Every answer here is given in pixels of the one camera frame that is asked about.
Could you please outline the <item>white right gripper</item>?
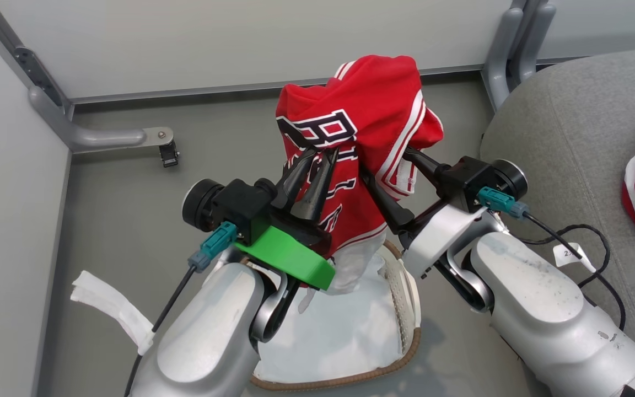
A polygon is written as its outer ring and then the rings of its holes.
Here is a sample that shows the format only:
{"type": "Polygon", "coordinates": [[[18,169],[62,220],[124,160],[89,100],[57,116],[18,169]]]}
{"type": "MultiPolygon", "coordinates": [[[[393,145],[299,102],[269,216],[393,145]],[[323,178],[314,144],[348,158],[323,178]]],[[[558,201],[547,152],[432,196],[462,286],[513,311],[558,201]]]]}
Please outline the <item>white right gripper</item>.
{"type": "MultiPolygon", "coordinates": [[[[430,184],[439,186],[444,172],[443,164],[415,148],[406,148],[403,159],[411,162],[430,184]]],[[[431,216],[420,232],[411,237],[406,232],[415,224],[414,214],[386,192],[366,167],[359,168],[359,176],[388,228],[396,235],[400,234],[403,266],[414,278],[425,275],[427,269],[448,253],[450,247],[456,245],[486,211],[480,208],[474,213],[467,213],[455,206],[444,205],[431,216]]]]}

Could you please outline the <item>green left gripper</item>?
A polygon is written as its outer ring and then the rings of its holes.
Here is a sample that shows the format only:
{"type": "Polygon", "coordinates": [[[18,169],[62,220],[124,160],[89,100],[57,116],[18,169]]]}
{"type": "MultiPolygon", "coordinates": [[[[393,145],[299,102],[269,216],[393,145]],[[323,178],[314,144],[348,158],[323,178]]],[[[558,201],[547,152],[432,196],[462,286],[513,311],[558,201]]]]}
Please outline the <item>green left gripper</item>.
{"type": "Polygon", "coordinates": [[[297,203],[298,194],[308,178],[318,152],[307,149],[293,160],[277,183],[270,226],[254,243],[237,239],[235,246],[251,259],[294,277],[314,289],[327,291],[335,276],[335,268],[325,259],[332,236],[317,224],[327,201],[338,148],[323,152],[313,180],[297,203]]]}

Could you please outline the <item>red lettered basketball jersey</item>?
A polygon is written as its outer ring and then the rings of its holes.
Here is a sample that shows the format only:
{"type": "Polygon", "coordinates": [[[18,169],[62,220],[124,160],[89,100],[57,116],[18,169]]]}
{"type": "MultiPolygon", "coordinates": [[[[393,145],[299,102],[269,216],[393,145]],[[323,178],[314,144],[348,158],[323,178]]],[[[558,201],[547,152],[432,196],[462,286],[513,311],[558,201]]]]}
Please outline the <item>red lettered basketball jersey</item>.
{"type": "Polygon", "coordinates": [[[332,237],[327,257],[386,230],[359,169],[365,166],[396,200],[412,195],[417,170],[406,148],[423,150],[443,138],[428,108],[420,73],[409,56],[363,56],[341,65],[325,86],[284,86],[276,108],[286,167],[311,145],[338,149],[320,228],[332,237]]]}

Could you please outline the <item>grey fabric sofa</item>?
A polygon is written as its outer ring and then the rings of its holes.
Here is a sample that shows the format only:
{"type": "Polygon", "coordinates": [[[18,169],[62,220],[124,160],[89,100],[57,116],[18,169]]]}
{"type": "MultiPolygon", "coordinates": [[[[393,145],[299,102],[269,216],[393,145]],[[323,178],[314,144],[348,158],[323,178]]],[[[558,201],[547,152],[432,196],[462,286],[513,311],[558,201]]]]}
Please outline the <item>grey fabric sofa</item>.
{"type": "Polygon", "coordinates": [[[635,223],[622,205],[635,155],[635,51],[550,66],[519,85],[496,111],[481,144],[487,162],[524,171],[524,202],[550,228],[589,224],[606,236],[603,276],[626,310],[635,341],[635,223]]]}

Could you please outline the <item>black caster wheel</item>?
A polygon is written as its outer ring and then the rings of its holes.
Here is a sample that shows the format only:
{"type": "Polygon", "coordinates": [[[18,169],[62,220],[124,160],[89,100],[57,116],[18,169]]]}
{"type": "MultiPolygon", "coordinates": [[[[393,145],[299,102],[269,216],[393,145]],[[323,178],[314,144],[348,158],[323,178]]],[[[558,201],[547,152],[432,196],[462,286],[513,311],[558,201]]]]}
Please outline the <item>black caster wheel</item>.
{"type": "Polygon", "coordinates": [[[171,168],[179,165],[179,151],[176,149],[176,143],[171,140],[165,145],[159,146],[159,153],[164,168],[171,168]]]}

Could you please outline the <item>long grey partition foot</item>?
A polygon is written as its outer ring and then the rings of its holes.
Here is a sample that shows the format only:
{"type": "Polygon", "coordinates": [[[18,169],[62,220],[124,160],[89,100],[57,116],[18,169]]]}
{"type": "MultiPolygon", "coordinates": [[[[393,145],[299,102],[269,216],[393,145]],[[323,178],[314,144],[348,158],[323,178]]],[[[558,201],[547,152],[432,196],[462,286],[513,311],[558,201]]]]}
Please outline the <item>long grey partition foot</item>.
{"type": "Polygon", "coordinates": [[[168,127],[90,129],[68,120],[63,111],[36,86],[29,88],[28,101],[58,138],[75,154],[127,148],[159,147],[174,140],[168,127]]]}

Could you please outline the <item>grey partition post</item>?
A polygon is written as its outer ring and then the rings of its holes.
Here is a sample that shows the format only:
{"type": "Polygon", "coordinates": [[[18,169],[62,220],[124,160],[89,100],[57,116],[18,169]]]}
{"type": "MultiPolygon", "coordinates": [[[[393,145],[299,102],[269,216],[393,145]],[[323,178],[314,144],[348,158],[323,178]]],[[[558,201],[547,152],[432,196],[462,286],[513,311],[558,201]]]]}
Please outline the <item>grey partition post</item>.
{"type": "Polygon", "coordinates": [[[0,11],[0,55],[27,88],[28,101],[42,116],[57,111],[63,120],[72,121],[74,105],[47,70],[40,56],[24,45],[0,11]]]}

